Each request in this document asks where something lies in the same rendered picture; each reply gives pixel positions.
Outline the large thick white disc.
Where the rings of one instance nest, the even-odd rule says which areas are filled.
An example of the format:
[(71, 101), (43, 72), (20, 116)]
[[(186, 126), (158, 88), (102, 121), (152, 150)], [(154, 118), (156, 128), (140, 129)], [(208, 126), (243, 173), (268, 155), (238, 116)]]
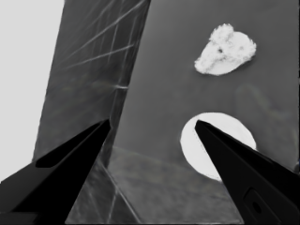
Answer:
[(255, 151), (257, 144), (248, 128), (238, 119), (223, 112), (202, 112), (186, 122), (181, 132), (180, 146), (187, 163), (197, 173), (221, 182), (222, 179), (195, 130), (199, 120), (213, 125)]

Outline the small white toothed gear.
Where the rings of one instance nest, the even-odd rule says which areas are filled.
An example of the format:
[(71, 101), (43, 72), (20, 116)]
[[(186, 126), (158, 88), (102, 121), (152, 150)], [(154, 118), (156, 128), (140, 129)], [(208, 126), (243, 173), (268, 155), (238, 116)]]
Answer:
[(215, 74), (219, 55), (215, 52), (203, 52), (194, 62), (195, 69), (201, 74)]
[(229, 23), (224, 23), (213, 30), (209, 40), (216, 44), (224, 44), (233, 38), (233, 33), (233, 27)]
[(249, 61), (256, 52), (256, 43), (242, 32), (233, 33), (234, 57), (243, 62)]

